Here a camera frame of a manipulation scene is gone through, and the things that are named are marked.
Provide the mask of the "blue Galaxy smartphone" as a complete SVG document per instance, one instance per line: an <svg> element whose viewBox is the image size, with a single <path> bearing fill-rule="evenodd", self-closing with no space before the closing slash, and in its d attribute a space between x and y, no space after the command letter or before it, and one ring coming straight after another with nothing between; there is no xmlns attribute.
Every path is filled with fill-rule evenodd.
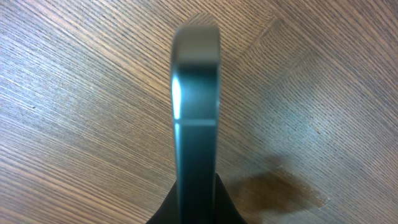
<svg viewBox="0 0 398 224"><path fill-rule="evenodd" d="M180 223L212 223L220 109L220 30L181 26L170 58Z"/></svg>

